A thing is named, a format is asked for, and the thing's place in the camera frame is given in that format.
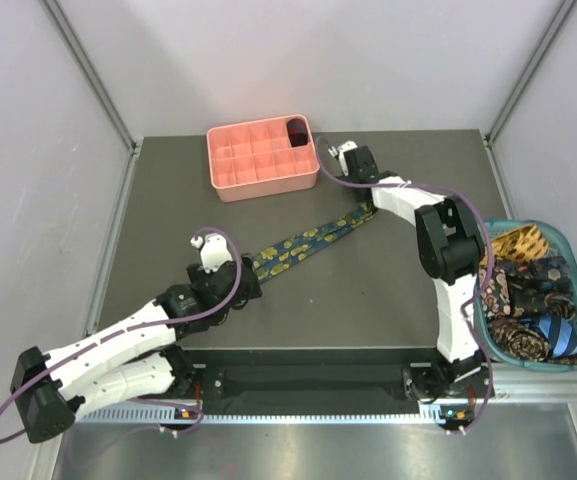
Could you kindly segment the blue yellow floral tie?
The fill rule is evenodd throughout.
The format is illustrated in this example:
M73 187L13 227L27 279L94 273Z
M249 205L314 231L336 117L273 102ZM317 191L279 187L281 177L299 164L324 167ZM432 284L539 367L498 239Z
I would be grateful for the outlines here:
M377 208L371 202L359 203L344 216L265 247L253 256L253 267L260 284L274 279L291 267L312 257L370 221Z

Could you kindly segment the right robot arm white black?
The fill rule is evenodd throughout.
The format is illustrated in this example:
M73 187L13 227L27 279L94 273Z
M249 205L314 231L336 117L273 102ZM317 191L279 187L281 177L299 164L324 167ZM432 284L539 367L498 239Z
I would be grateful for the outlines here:
M416 388L437 386L455 396L481 370L482 352L473 336L473 307L484 243L468 205L455 195L432 193L402 177L380 172L366 146L348 141L335 154L341 179L359 186L357 192L379 211L387 211L415 228L419 260L433 280L439 320L436 348L441 359L431 379L417 376Z

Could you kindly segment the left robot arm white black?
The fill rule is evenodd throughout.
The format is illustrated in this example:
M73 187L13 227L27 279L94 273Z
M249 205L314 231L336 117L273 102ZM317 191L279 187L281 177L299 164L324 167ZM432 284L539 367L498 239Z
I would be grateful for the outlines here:
M86 415L136 397L184 396L195 371L179 341L225 322L261 297L256 261L243 256L215 270L194 264L176 284L111 327L48 352L17 359L10 391L32 444L53 439Z

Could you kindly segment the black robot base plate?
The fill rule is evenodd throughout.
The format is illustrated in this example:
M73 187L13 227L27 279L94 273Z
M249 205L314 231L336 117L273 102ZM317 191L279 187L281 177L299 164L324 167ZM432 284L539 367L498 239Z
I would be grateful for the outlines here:
M419 400L484 394L485 367L448 389L428 381L431 348L187 349L209 414L405 413Z

